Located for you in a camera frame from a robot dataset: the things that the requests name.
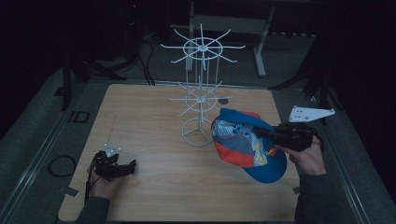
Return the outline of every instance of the person's arm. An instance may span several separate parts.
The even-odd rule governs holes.
[[[92,171],[90,197],[79,213],[76,224],[105,224],[110,202],[117,193],[124,176],[107,182]]]
[[[295,223],[341,223],[343,211],[328,190],[332,181],[326,172],[320,144],[314,136],[311,147],[301,152],[276,146],[289,153],[290,160],[302,172]]]

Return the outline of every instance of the white bracket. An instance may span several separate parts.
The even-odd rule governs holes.
[[[109,147],[107,144],[105,144],[105,152],[106,152],[106,156],[108,158],[116,155],[117,153],[119,153],[121,151],[120,147]]]
[[[314,109],[294,106],[289,116],[289,122],[308,122],[335,114],[333,109]]]

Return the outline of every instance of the blue cap brim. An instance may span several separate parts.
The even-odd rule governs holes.
[[[244,170],[255,180],[269,184],[280,179],[286,172],[288,165],[285,152],[278,150],[274,156],[267,157],[268,164],[244,168]]]

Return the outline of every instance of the person's hand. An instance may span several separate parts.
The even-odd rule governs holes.
[[[320,144],[320,140],[314,136],[311,147],[304,151],[294,151],[282,146],[276,147],[289,153],[289,160],[298,165],[305,175],[324,175],[326,174],[326,168],[324,166]]]
[[[90,197],[102,197],[110,201],[113,200],[124,178],[125,176],[121,176],[113,178],[111,181],[106,181],[97,175],[95,171],[92,171]]]

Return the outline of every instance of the baseball cap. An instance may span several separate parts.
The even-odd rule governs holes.
[[[273,183],[285,174],[286,155],[274,147],[274,141],[258,137],[253,129],[275,129],[254,112],[222,108],[212,123],[212,136],[222,160],[242,167],[262,183]]]

